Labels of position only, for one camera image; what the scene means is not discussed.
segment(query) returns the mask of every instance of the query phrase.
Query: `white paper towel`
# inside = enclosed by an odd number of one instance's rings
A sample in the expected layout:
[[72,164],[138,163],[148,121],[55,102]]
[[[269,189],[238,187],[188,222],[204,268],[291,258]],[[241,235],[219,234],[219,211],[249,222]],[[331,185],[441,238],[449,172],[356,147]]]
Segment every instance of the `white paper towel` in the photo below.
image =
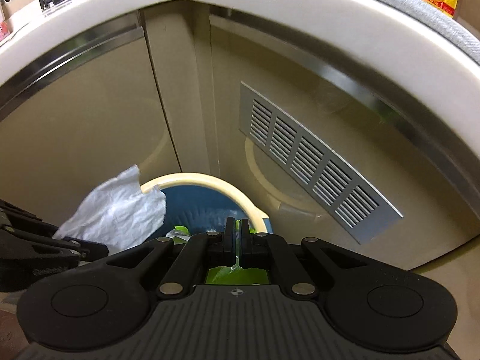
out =
[[167,204],[157,187],[142,193],[139,173],[134,165],[97,186],[53,238],[100,242],[109,255],[140,245],[163,225]]

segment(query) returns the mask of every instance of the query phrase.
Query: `circular cap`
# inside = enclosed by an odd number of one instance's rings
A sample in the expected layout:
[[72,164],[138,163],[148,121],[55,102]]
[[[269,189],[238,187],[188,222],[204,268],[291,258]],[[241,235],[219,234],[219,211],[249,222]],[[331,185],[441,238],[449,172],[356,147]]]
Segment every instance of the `circular cap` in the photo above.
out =
[[310,283],[296,283],[292,285],[292,291],[297,295],[310,295],[315,292],[315,286]]
[[99,287],[70,286],[53,296],[52,307],[66,317],[86,317],[102,310],[108,300],[107,293]]
[[418,292],[403,286],[382,286],[369,292],[367,301],[372,310],[386,317],[405,318],[423,307]]
[[183,286],[179,283],[164,283],[158,289],[165,295],[177,295],[182,292]]

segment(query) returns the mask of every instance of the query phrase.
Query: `gray vent grille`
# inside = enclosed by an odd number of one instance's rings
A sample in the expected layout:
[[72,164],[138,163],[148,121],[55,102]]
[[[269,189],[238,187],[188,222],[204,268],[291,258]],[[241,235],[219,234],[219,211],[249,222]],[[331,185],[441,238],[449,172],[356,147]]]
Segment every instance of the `gray vent grille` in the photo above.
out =
[[244,83],[240,108],[240,130],[357,242],[368,242],[402,218],[385,197],[320,138]]

